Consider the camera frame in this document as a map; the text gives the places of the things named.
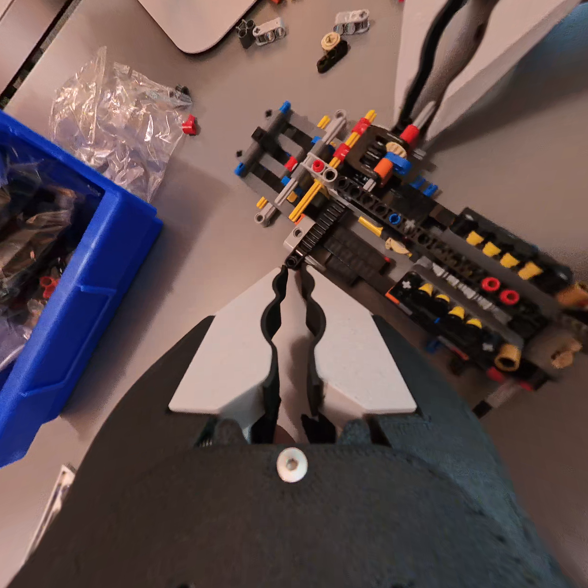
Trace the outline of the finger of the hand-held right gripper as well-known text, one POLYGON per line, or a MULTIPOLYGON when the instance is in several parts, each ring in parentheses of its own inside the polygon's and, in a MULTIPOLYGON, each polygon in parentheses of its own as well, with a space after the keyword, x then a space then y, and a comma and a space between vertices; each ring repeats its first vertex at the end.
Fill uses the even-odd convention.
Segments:
POLYGON ((394 86, 395 131, 411 121, 413 109, 432 72, 437 47, 463 1, 405 1, 394 86))
POLYGON ((581 1, 467 1, 440 39, 420 101, 426 142, 457 122, 581 1))

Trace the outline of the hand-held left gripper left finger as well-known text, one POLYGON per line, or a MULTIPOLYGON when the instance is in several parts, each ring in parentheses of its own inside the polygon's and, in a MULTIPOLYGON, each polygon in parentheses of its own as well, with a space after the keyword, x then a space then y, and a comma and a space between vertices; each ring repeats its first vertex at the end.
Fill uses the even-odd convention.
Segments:
POLYGON ((270 271, 212 319, 173 394, 174 413, 236 421, 250 443, 271 443, 281 405, 277 349, 289 271, 270 271))

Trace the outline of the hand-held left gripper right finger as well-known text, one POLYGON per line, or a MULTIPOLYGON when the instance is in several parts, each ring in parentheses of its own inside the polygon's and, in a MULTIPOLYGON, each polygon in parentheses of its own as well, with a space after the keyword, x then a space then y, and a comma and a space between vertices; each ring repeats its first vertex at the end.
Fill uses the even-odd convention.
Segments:
POLYGON ((306 393, 310 415, 301 423, 310 443, 334 443, 353 420, 410 415, 417 404, 376 316, 316 269, 299 270, 312 334, 306 393))

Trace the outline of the multicoloured lego vehicle model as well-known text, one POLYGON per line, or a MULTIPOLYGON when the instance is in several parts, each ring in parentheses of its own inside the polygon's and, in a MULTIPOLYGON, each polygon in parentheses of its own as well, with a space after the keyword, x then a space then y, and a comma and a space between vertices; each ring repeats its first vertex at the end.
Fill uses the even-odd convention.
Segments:
POLYGON ((430 103, 400 134, 369 111, 313 124, 286 101, 236 153, 235 175, 260 199, 255 221, 289 217, 285 264, 303 262, 349 286, 368 284, 451 352, 450 371, 476 368, 535 392, 587 354, 587 284, 538 247, 408 179, 430 103))

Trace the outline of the grey lego beam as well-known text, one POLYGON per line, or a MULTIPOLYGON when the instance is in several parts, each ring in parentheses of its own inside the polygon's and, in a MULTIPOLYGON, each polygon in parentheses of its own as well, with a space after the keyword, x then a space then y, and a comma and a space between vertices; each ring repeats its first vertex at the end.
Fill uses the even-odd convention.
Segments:
POLYGON ((346 36, 365 33, 370 28, 369 17, 367 9, 338 12, 334 19, 334 32, 346 36))
POLYGON ((285 23, 281 17, 257 25, 253 29, 254 42, 258 47, 263 47, 276 40, 283 39, 287 34, 285 23))

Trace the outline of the black lego beam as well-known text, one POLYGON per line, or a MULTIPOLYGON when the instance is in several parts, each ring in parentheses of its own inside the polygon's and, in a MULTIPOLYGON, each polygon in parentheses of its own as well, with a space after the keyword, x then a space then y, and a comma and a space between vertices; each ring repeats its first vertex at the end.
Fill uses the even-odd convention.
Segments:
POLYGON ((318 73, 324 74, 331 70, 348 52, 349 44, 345 40, 340 40, 318 60, 316 64, 318 73))

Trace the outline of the bags of lego pieces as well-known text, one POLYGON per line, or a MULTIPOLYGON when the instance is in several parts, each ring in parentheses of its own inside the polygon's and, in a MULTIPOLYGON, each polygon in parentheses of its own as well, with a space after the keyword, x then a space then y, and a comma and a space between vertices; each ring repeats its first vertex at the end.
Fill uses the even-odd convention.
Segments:
POLYGON ((103 194, 60 162, 1 148, 1 371, 29 342, 103 194))

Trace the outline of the blue plastic bin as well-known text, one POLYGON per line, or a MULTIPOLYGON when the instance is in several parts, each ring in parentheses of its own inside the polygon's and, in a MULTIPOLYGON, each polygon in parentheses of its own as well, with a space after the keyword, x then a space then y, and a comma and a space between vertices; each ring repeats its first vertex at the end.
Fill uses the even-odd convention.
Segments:
POLYGON ((69 399, 102 334, 162 229, 156 209, 9 114, 1 149, 46 164, 50 182, 84 194, 76 241, 23 351, 1 371, 1 466, 22 459, 69 399))

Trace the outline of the light grey rounded board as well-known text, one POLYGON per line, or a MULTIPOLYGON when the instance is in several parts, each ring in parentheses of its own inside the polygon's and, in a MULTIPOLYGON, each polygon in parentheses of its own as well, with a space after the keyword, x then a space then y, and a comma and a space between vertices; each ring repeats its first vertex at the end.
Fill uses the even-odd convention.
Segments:
POLYGON ((186 54, 217 45, 256 1, 139 1, 149 16, 186 54))

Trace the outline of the clear empty plastic bag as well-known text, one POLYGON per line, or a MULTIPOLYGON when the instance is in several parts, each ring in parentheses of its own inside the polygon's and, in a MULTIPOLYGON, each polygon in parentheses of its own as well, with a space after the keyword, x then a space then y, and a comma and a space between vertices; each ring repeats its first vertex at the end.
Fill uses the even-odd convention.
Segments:
POLYGON ((102 46, 55 91, 50 140, 151 203, 191 114, 174 88, 110 61, 102 46))

